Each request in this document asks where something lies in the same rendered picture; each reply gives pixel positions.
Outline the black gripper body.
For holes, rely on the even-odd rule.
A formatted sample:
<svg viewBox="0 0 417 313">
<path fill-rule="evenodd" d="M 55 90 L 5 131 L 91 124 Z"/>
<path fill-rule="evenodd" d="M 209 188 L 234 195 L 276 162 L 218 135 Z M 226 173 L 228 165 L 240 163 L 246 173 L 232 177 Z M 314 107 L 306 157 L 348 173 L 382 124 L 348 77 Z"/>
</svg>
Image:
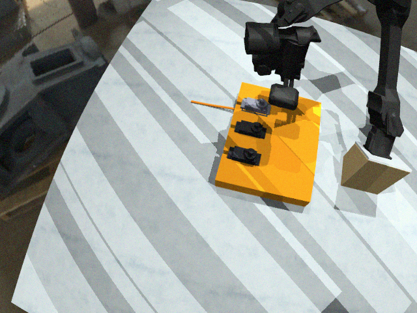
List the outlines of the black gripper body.
<svg viewBox="0 0 417 313">
<path fill-rule="evenodd" d="M 298 106 L 299 92 L 293 88 L 294 80 L 300 80 L 301 70 L 304 69 L 305 58 L 300 61 L 293 61 L 286 58 L 279 50 L 280 58 L 278 62 L 282 63 L 282 73 L 278 74 L 284 78 L 283 85 L 274 83 L 270 87 L 269 104 L 295 110 Z M 288 86 L 289 85 L 289 86 Z"/>
</svg>

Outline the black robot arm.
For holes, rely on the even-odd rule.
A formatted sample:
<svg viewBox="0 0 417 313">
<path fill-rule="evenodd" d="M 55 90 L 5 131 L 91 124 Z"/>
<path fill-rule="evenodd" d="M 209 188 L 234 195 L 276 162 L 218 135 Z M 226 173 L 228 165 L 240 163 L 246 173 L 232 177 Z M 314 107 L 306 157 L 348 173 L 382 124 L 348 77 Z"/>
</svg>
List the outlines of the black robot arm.
<svg viewBox="0 0 417 313">
<path fill-rule="evenodd" d="M 276 74 L 281 74 L 283 68 L 278 62 L 279 50 L 290 60 L 303 60 L 310 42 L 321 42 L 319 34 L 313 25 L 288 26 L 305 22 L 325 7 L 340 1 L 343 0 L 282 0 L 270 23 L 246 22 L 244 47 L 246 55 L 252 55 L 253 71 L 260 76 L 268 76 L 276 69 Z M 368 92 L 366 104 L 372 128 L 363 147 L 372 155 L 391 160 L 395 137 L 400 138 L 404 131 L 397 78 L 402 27 L 409 17 L 412 0 L 368 1 L 376 6 L 381 23 L 381 47 L 378 84 L 373 92 Z"/>
</svg>

